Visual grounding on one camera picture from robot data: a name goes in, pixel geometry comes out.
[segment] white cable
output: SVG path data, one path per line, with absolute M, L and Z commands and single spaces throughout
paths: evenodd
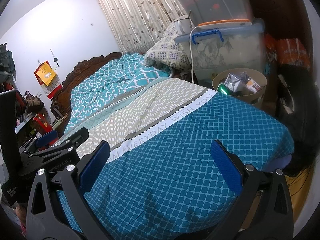
M 193 80 L 193 55 L 192 55 L 192 46 L 191 46 L 191 37 L 192 37 L 192 32 L 198 28 L 198 26 L 194 27 L 190 33 L 190 36 L 189 36 L 189 45 L 190 45 L 190 53 L 191 53 L 191 80 L 192 80 L 192 83 L 194 84 L 195 81 Z

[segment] bed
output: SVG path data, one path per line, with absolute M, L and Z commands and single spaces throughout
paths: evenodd
M 72 93 L 120 57 L 111 53 L 79 63 L 52 107 L 71 117 Z M 101 140 L 110 144 L 110 158 L 84 197 L 115 239 L 186 239 L 220 221 L 236 195 L 210 157 L 214 139 L 258 169 L 293 151 L 287 128 L 269 115 L 169 76 L 118 94 L 73 122 L 60 139 L 86 127 L 90 135 L 77 149 L 80 157 Z M 80 230 L 62 192 L 59 197 L 70 225 Z
M 144 57 L 138 53 L 123 56 L 120 52 L 111 53 L 107 57 L 79 62 L 52 100 L 52 111 L 68 116 L 65 119 L 68 125 L 61 127 L 65 130 L 60 135 L 120 94 L 145 86 L 156 78 L 172 75 L 169 66 L 161 65 L 161 69 L 146 66 Z

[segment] curtain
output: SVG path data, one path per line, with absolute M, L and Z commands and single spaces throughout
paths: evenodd
M 98 0 L 122 53 L 145 53 L 186 12 L 177 0 Z

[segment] carved wooden bed frame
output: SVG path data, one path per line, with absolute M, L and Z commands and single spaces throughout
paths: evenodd
M 51 112 L 55 117 L 59 117 L 58 113 L 54 110 L 57 109 L 63 116 L 68 115 L 66 120 L 59 126 L 58 133 L 63 135 L 66 125 L 68 124 L 71 116 L 71 91 L 79 85 L 87 77 L 94 74 L 99 68 L 113 59 L 118 59 L 122 56 L 121 52 L 112 52 L 108 56 L 93 57 L 89 60 L 78 62 L 71 73 L 68 74 L 65 81 L 62 82 L 62 89 L 60 89 L 52 98 Z

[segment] orange bag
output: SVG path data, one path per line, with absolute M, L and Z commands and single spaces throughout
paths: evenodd
M 278 40 L 276 43 L 278 62 L 305 67 L 310 70 L 310 59 L 301 41 L 298 39 Z

